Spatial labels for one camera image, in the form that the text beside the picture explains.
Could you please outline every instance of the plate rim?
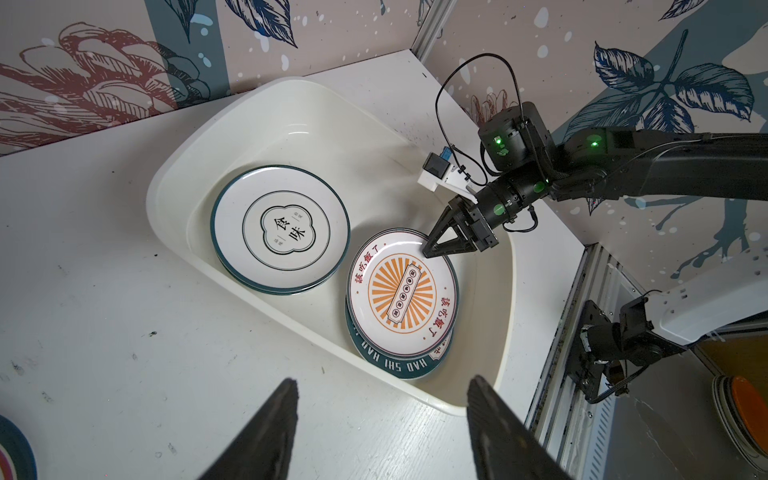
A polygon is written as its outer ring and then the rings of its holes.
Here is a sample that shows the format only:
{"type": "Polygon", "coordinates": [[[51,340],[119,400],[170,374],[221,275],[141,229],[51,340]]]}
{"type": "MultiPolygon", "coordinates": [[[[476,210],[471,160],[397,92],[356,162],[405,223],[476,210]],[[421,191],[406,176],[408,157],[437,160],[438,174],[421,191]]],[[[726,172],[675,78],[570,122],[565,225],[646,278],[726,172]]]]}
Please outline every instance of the plate rim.
{"type": "Polygon", "coordinates": [[[239,282],[261,293],[267,293],[270,295],[293,295],[296,293],[306,292],[307,290],[311,290],[312,288],[319,286],[321,283],[328,280],[339,269],[342,262],[344,261],[344,258],[346,257],[346,254],[349,252],[349,242],[352,239],[352,228],[349,223],[349,213],[346,211],[346,206],[344,205],[344,202],[341,200],[341,197],[339,197],[339,194],[333,189],[333,187],[328,185],[328,182],[318,177],[317,175],[313,174],[312,172],[304,170],[303,168],[294,167],[293,165],[270,164],[270,165],[262,165],[261,167],[255,167],[248,171],[244,171],[241,174],[238,174],[235,178],[230,180],[227,183],[227,185],[224,186],[223,189],[221,189],[221,192],[219,192],[218,196],[216,197],[216,201],[214,202],[214,208],[210,212],[210,238],[213,241],[214,249],[216,250],[216,256],[219,257],[219,261],[224,265],[224,268],[227,270],[227,272],[229,272],[229,274],[235,277],[235,279],[237,279],[239,282]],[[297,170],[302,173],[308,174],[312,177],[315,177],[317,180],[320,180],[320,182],[322,182],[323,185],[328,187],[328,190],[331,190],[331,193],[333,193],[333,195],[339,201],[342,211],[344,212],[344,218],[346,218],[346,245],[344,246],[344,251],[342,252],[341,257],[339,258],[339,261],[336,262],[336,265],[334,265],[333,268],[328,273],[326,273],[325,275],[323,275],[318,280],[312,283],[308,283],[302,286],[290,287],[290,288],[277,288],[277,287],[262,285],[261,283],[255,282],[245,277],[242,273],[238,272],[237,269],[235,269],[232,266],[232,264],[227,261],[227,259],[224,257],[224,254],[221,253],[221,249],[219,248],[219,243],[216,240],[216,230],[214,229],[216,212],[219,207],[219,202],[221,202],[221,198],[230,189],[230,187],[235,182],[237,182],[240,178],[244,177],[245,175],[252,174],[255,171],[263,170],[265,168],[288,168],[290,170],[297,170]]]}
{"type": "MultiPolygon", "coordinates": [[[[426,234],[424,234],[423,232],[420,232],[418,230],[412,229],[412,228],[406,228],[406,227],[388,228],[386,230],[382,230],[382,231],[378,232],[377,234],[373,235],[368,240],[363,242],[362,246],[360,247],[360,250],[358,250],[357,254],[355,255],[355,258],[360,256],[362,251],[366,249],[366,245],[369,245],[373,239],[375,239],[377,237],[381,237],[382,235],[385,235],[385,234],[391,233],[391,232],[414,233],[417,236],[422,237],[424,240],[428,239],[426,234]]],[[[456,324],[456,320],[458,318],[458,302],[459,302],[458,277],[456,276],[456,270],[454,270],[454,268],[453,268],[453,262],[451,262],[451,259],[449,259],[447,255],[442,255],[441,258],[444,259],[445,262],[448,264],[448,268],[451,271],[451,275],[452,275],[452,279],[453,279],[453,285],[456,288],[456,301],[455,301],[455,303],[456,303],[456,314],[454,316],[453,324],[452,324],[451,328],[447,329],[443,333],[443,335],[440,337],[440,340],[436,343],[436,345],[439,345],[440,343],[442,343],[442,341],[445,339],[445,336],[448,335],[448,332],[453,331],[453,328],[454,328],[454,326],[456,324]]],[[[351,305],[350,305],[351,300],[349,299],[349,294],[352,292],[352,271],[353,271],[352,267],[350,267],[349,275],[347,276],[347,279],[346,279],[346,298],[345,298],[344,302],[346,304],[346,307],[349,308],[349,314],[352,317],[352,322],[355,324],[355,327],[357,328],[357,331],[360,333],[360,336],[362,336],[372,346],[375,346],[376,349],[379,350],[379,353],[381,353],[381,351],[382,351],[381,347],[379,347],[378,343],[372,342],[371,339],[362,331],[362,329],[360,328],[360,324],[357,321],[357,317],[355,317],[354,309],[350,308],[351,307],[351,305]]],[[[412,360],[412,359],[417,359],[419,357],[422,357],[424,355],[428,355],[429,352],[431,352],[431,351],[432,351],[432,349],[428,350],[427,352],[416,353],[415,355],[410,355],[410,356],[397,356],[397,355],[393,355],[391,353],[388,353],[387,356],[391,356],[392,358],[402,359],[402,360],[412,360]]]]}
{"type": "MultiPolygon", "coordinates": [[[[370,361],[368,358],[366,358],[366,357],[365,357],[365,356],[362,354],[362,352],[360,351],[359,347],[358,347],[358,346],[357,346],[357,344],[355,343],[355,340],[354,340],[354,338],[353,338],[353,333],[352,333],[352,330],[351,330],[351,329],[349,329],[349,324],[351,323],[351,324],[352,324],[352,326],[353,326],[353,327],[355,327],[355,329],[357,330],[357,333],[360,333],[360,336],[362,337],[362,339],[363,339],[363,340],[366,340],[366,341],[367,341],[367,339],[366,339],[364,336],[362,336],[362,333],[360,332],[360,329],[359,329],[359,328],[357,328],[357,325],[355,324],[355,322],[354,322],[354,320],[353,320],[352,314],[351,314],[351,312],[349,311],[349,304],[347,303],[347,301],[346,301],[346,298],[344,299],[344,316],[345,316],[345,319],[347,320],[347,322],[346,322],[346,325],[347,325],[347,332],[349,333],[349,338],[352,340],[352,343],[355,345],[355,350],[357,351],[357,353],[358,353],[358,354],[359,354],[359,355],[360,355],[360,356],[361,356],[361,357],[362,357],[362,358],[363,358],[365,361],[367,361],[367,362],[368,362],[368,363],[370,363],[371,365],[374,365],[374,366],[376,366],[376,367],[380,368],[381,370],[383,370],[384,372],[387,372],[387,373],[389,373],[390,375],[394,375],[395,377],[397,377],[398,379],[401,379],[401,380],[418,380],[418,379],[424,378],[425,376],[427,376],[427,375],[429,375],[430,373],[434,372],[434,371],[435,371],[437,368],[439,368],[439,367],[442,365],[443,361],[445,360],[445,357],[448,355],[448,351],[451,349],[451,345],[453,345],[453,339],[454,339],[454,336],[453,336],[452,334],[453,334],[453,330],[454,330],[454,329],[453,329],[453,328],[451,328],[451,329],[448,331],[448,334],[449,334],[449,335],[451,335],[451,339],[450,339],[450,341],[448,342],[448,345],[446,345],[446,346],[445,346],[445,351],[444,351],[444,353],[442,354],[442,357],[440,357],[440,358],[439,358],[438,360],[436,360],[436,361],[435,361],[435,360],[433,360],[433,362],[435,362],[435,366],[433,366],[433,367],[432,367],[432,369],[431,369],[431,370],[429,370],[428,372],[424,372],[424,374],[423,374],[423,375],[414,376],[414,377],[409,377],[409,378],[403,378],[403,377],[401,377],[401,376],[397,376],[397,375],[396,375],[394,372],[390,372],[389,370],[385,370],[385,369],[383,369],[381,366],[379,366],[379,365],[377,365],[377,364],[375,364],[375,363],[372,363],[372,362],[371,362],[371,361],[370,361]]],[[[399,358],[399,357],[396,357],[396,356],[391,356],[391,355],[389,355],[389,354],[387,354],[387,353],[384,353],[384,352],[382,352],[381,350],[377,349],[377,348],[376,348],[374,345],[371,345],[371,348],[372,348],[372,349],[373,349],[373,350],[374,350],[376,353],[378,353],[380,356],[382,356],[382,357],[384,357],[384,358],[386,358],[386,359],[389,359],[389,361],[395,361],[395,362],[416,362],[416,361],[418,361],[419,359],[422,359],[422,358],[428,357],[428,356],[429,356],[429,354],[430,354],[430,352],[431,352],[431,350],[430,350],[429,352],[425,353],[424,355],[421,355],[421,356],[417,356],[417,357],[415,357],[415,358],[411,358],[411,359],[401,359],[401,358],[399,358]]]]}

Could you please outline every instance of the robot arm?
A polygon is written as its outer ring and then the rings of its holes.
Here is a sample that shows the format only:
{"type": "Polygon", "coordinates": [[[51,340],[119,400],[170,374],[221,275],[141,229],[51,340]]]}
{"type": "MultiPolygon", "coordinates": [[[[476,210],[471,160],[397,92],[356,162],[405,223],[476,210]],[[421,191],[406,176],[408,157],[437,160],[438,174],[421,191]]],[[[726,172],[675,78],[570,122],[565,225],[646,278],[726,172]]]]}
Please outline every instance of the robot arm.
{"type": "MultiPolygon", "coordinates": [[[[768,134],[602,127],[578,131],[556,145],[536,107],[530,102],[523,107],[525,117],[515,106],[480,128],[481,152],[487,151],[501,172],[480,191],[464,191],[445,156],[429,156],[419,183],[432,190],[450,184],[459,195],[429,234],[422,251],[426,257],[495,246],[496,227],[514,222],[526,207],[533,213],[531,204],[547,195],[554,200],[648,194],[768,200],[768,134]],[[448,228],[455,238],[438,243],[448,228]]],[[[721,326],[768,310],[765,292],[768,247],[753,246],[673,290],[629,302],[617,323],[588,302],[580,341],[569,353],[569,375],[588,401],[599,401],[600,377],[617,361],[645,368],[683,352],[721,326]]],[[[620,382],[622,388],[626,381],[620,382]]]]}

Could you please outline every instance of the orange plate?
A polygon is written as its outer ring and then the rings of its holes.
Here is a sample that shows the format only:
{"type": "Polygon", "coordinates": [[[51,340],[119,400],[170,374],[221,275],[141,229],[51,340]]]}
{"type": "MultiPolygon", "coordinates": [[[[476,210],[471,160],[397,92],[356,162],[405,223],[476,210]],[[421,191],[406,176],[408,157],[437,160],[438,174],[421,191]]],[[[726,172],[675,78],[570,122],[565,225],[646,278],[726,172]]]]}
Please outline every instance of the orange plate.
{"type": "Polygon", "coordinates": [[[733,377],[731,392],[744,426],[752,436],[752,440],[763,450],[763,454],[766,454],[768,452],[768,406],[765,400],[750,381],[742,376],[733,377]]]}

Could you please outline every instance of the cable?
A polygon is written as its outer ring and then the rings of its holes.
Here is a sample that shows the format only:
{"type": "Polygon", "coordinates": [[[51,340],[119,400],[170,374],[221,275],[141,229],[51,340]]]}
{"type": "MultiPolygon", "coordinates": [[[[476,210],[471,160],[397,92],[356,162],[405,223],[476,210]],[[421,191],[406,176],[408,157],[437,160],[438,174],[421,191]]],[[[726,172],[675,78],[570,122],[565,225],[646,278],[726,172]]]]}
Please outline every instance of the cable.
{"type": "MultiPolygon", "coordinates": [[[[437,117],[437,125],[440,127],[440,131],[442,132],[443,138],[445,138],[445,143],[448,145],[448,148],[451,149],[451,153],[453,153],[454,158],[456,159],[456,163],[458,164],[458,171],[461,173],[464,173],[466,170],[466,167],[458,162],[458,156],[456,155],[456,151],[458,151],[458,148],[453,145],[450,140],[448,139],[448,135],[445,134],[445,129],[442,127],[442,122],[440,121],[440,113],[438,111],[438,102],[440,100],[440,95],[445,90],[445,86],[448,84],[449,81],[451,81],[451,78],[453,78],[454,75],[456,75],[462,68],[464,68],[466,65],[472,63],[473,61],[477,60],[478,58],[482,57],[493,57],[497,60],[501,61],[504,65],[506,65],[507,69],[509,70],[509,73],[512,75],[512,82],[515,84],[515,93],[518,96],[518,105],[520,106],[520,121],[521,123],[525,123],[525,116],[523,115],[523,102],[520,99],[520,87],[518,86],[518,79],[515,77],[515,71],[512,70],[512,66],[509,64],[508,61],[501,55],[496,55],[495,53],[481,53],[479,55],[475,55],[474,57],[470,58],[469,60],[465,61],[461,65],[459,65],[451,74],[448,76],[448,78],[445,79],[445,81],[442,83],[442,86],[440,87],[440,91],[437,93],[437,97],[435,98],[435,116],[437,117]]],[[[539,170],[541,171],[541,165],[538,159],[538,152],[536,152],[536,149],[533,149],[534,159],[536,160],[536,165],[538,166],[539,170]]],[[[483,174],[485,174],[485,170],[480,165],[480,163],[475,160],[474,158],[470,157],[469,155],[462,152],[462,155],[467,157],[468,159],[475,162],[478,167],[480,167],[481,170],[483,170],[483,174]]],[[[480,184],[472,179],[472,176],[470,174],[465,174],[467,176],[467,180],[471,181],[473,184],[484,187],[488,184],[488,175],[485,175],[485,183],[480,184]]]]}
{"type": "Polygon", "coordinates": [[[502,224],[502,227],[504,227],[504,230],[507,230],[509,233],[528,233],[532,232],[533,230],[536,230],[536,227],[538,227],[538,216],[536,215],[536,210],[533,208],[533,204],[528,206],[528,211],[531,213],[531,219],[533,219],[533,227],[526,228],[525,230],[509,230],[505,224],[502,224]]]}
{"type": "Polygon", "coordinates": [[[483,145],[482,142],[480,142],[480,160],[482,160],[483,167],[485,167],[485,169],[488,171],[488,175],[490,175],[491,177],[500,177],[501,175],[503,175],[502,172],[491,170],[488,164],[485,163],[485,145],[483,145]]]}
{"type": "Polygon", "coordinates": [[[620,382],[618,382],[616,385],[612,386],[611,388],[609,388],[609,389],[608,389],[608,390],[606,390],[605,392],[602,392],[600,395],[598,395],[598,396],[594,397],[592,400],[590,400],[590,399],[585,399],[585,400],[587,400],[587,403],[589,403],[590,405],[594,405],[595,403],[600,403],[600,402],[602,402],[603,400],[605,400],[605,399],[606,399],[606,398],[608,398],[609,396],[611,396],[611,395],[613,395],[614,393],[616,393],[616,391],[618,391],[619,389],[623,388],[623,387],[624,387],[625,385],[627,385],[629,382],[631,382],[632,380],[634,380],[634,379],[636,379],[638,376],[640,376],[640,374],[641,374],[642,372],[645,372],[645,370],[646,370],[647,368],[648,368],[648,365],[646,365],[646,366],[643,366],[643,367],[642,367],[642,368],[640,368],[638,371],[636,371],[636,372],[635,372],[635,373],[633,373],[632,375],[628,376],[628,377],[627,377],[627,378],[625,378],[624,380],[621,380],[620,382]]]}
{"type": "Polygon", "coordinates": [[[464,155],[464,156],[465,156],[465,157],[467,157],[469,160],[471,160],[471,161],[475,162],[475,165],[477,165],[477,166],[480,168],[480,171],[482,172],[483,176],[485,177],[485,182],[484,182],[483,184],[479,184],[479,183],[477,183],[476,181],[474,181],[474,180],[472,179],[472,176],[471,176],[471,175],[469,175],[469,174],[465,174],[465,175],[467,175],[467,177],[469,177],[469,181],[471,181],[471,182],[472,182],[473,184],[475,184],[475,185],[478,185],[479,187],[484,187],[485,185],[488,185],[488,175],[487,175],[487,174],[485,174],[485,170],[483,170],[483,167],[482,167],[482,165],[480,165],[480,164],[478,163],[478,161],[477,161],[477,160],[475,160],[474,158],[470,157],[469,155],[465,154],[463,151],[459,150],[459,148],[458,148],[458,147],[456,147],[455,145],[452,145],[452,146],[453,146],[453,150],[455,150],[455,151],[458,151],[460,154],[464,155]]]}

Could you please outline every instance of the plate stack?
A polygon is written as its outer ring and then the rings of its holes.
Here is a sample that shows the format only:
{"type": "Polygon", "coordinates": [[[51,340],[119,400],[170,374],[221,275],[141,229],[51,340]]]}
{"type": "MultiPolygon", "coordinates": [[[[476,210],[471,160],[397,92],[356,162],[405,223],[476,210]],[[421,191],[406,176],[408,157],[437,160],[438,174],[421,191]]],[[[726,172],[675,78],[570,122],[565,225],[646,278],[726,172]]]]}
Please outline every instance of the plate stack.
{"type": "Polygon", "coordinates": [[[451,346],[458,284],[448,257],[425,258],[423,233],[385,230],[353,259],[346,297],[360,355],[400,379],[430,373],[451,346]]]}
{"type": "Polygon", "coordinates": [[[339,268],[349,247],[349,217],[325,181],[271,165],[237,176],[221,191],[210,234],[232,276],[260,292],[291,295],[339,268]]]}
{"type": "Polygon", "coordinates": [[[712,396],[728,436],[757,470],[768,472],[768,406],[742,376],[718,376],[712,396]]]}

